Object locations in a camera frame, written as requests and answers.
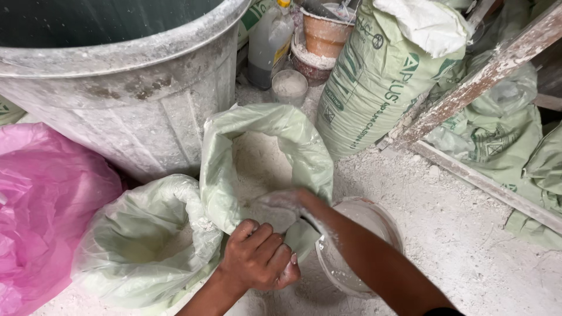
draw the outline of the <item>concrete floor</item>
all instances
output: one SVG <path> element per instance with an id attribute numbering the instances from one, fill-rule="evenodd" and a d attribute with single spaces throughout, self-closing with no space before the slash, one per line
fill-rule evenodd
<path id="1" fill-rule="evenodd" d="M 322 87 L 309 88 L 312 119 Z M 269 100 L 237 87 L 239 105 Z M 466 315 L 560 315 L 562 252 L 514 238 L 503 225 L 510 208 L 415 153 L 394 158 L 374 146 L 336 163 L 334 200 L 364 196 L 383 205 L 404 236 L 406 256 Z M 381 300 L 348 297 L 329 283 L 312 253 L 302 280 L 277 292 L 251 291 L 229 315 L 392 315 Z M 174 315 L 201 286 L 164 311 L 105 306 L 70 286 L 33 315 Z"/>

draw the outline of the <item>right hand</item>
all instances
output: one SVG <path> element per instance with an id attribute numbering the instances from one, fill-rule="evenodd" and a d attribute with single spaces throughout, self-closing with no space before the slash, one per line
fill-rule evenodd
<path id="1" fill-rule="evenodd" d="M 253 219 L 244 220 L 230 235 L 216 272 L 241 291 L 280 290 L 301 277 L 297 255 L 283 237 L 273 233 L 269 223 L 260 225 Z"/>

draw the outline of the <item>bin rim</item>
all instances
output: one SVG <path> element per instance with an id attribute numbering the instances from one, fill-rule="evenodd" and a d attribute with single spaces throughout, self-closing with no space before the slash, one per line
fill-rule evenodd
<path id="1" fill-rule="evenodd" d="M 174 59 L 235 26 L 250 0 L 224 0 L 203 16 L 148 37 L 67 48 L 0 47 L 0 78 L 76 78 L 119 73 Z"/>

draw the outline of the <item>bottle cap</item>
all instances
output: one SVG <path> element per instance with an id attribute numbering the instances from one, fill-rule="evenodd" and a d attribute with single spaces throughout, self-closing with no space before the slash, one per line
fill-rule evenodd
<path id="1" fill-rule="evenodd" d="M 277 0 L 277 4 L 284 8 L 287 8 L 291 5 L 291 0 Z"/>

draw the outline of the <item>plastic cup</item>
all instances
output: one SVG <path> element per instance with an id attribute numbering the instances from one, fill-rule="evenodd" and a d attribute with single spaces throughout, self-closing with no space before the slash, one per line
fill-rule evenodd
<path id="1" fill-rule="evenodd" d="M 296 70 L 282 70 L 271 80 L 273 102 L 301 107 L 305 102 L 309 84 L 305 76 Z"/>

